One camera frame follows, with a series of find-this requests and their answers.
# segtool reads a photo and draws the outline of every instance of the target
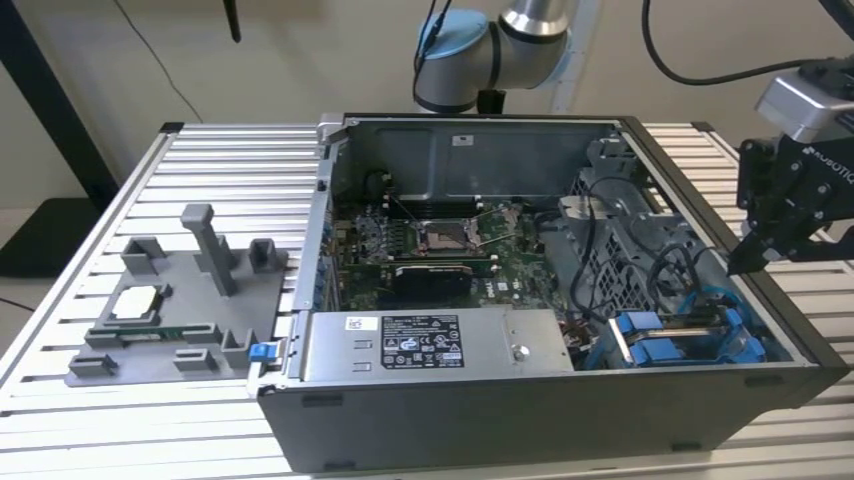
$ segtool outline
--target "barcode sticker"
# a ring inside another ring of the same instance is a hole
[[[379,317],[347,317],[345,330],[376,330]]]

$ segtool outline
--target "black pole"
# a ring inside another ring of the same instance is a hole
[[[88,196],[41,203],[0,249],[0,276],[55,277],[119,188],[12,0],[0,0],[0,60]]]
[[[116,181],[12,0],[0,0],[0,59],[92,205],[103,212],[117,192]]]

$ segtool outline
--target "slotted aluminum surface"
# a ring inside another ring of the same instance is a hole
[[[698,132],[688,124],[647,127],[738,232],[743,215],[734,208],[731,149],[716,134]],[[213,204],[216,228],[233,247],[263,236],[288,249],[292,260],[279,319],[281,325],[288,323],[315,148],[313,126],[188,126],[177,135],[157,137],[113,209],[0,362],[0,373],[12,367],[0,389],[0,474],[39,479],[309,478],[288,473],[241,380],[71,389],[61,376],[92,326],[84,319],[99,313],[124,269],[116,254],[128,236],[153,234],[168,250],[193,248],[176,220],[187,202]],[[781,263],[770,271],[854,364],[850,266]],[[762,415],[711,453],[371,478],[618,477],[854,478],[854,374],[803,408]]]

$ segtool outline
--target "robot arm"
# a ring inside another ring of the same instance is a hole
[[[739,147],[736,203],[747,220],[730,274],[779,258],[854,258],[854,229],[835,243],[814,237],[831,222],[854,218],[854,58],[810,62],[779,75],[756,110],[783,135]]]
[[[412,85],[420,108],[462,113],[475,106],[479,92],[534,88],[560,71],[568,60],[566,3],[514,0],[496,22],[474,10],[432,15]]]

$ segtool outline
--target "open computer tower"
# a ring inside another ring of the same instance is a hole
[[[252,388],[296,471],[715,448],[845,363],[628,117],[352,114],[279,360]]]

